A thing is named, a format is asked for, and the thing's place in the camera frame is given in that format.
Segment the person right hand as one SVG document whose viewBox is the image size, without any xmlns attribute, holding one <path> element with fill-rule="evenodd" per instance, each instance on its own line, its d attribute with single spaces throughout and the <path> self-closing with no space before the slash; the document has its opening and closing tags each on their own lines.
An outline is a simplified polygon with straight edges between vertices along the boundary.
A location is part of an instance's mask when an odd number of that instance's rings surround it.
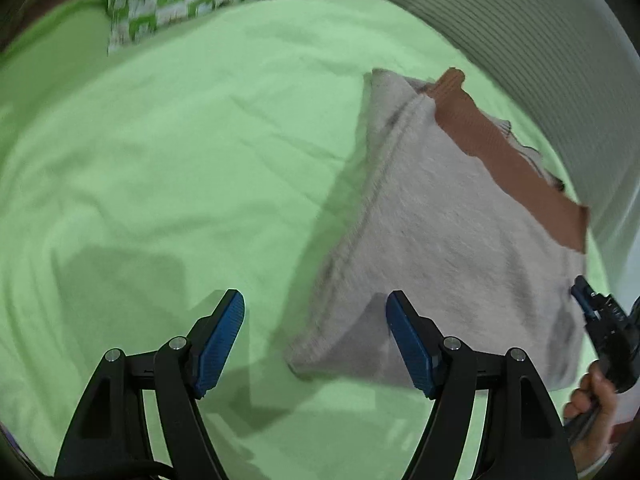
<svg viewBox="0 0 640 480">
<path fill-rule="evenodd" d="M 587 414 L 594 400 L 600 404 L 598 414 L 582 438 L 570 446 L 578 479 L 592 479 L 624 440 L 639 409 L 639 384 L 617 393 L 600 363 L 593 361 L 564 405 L 564 419 L 569 422 Z"/>
</svg>

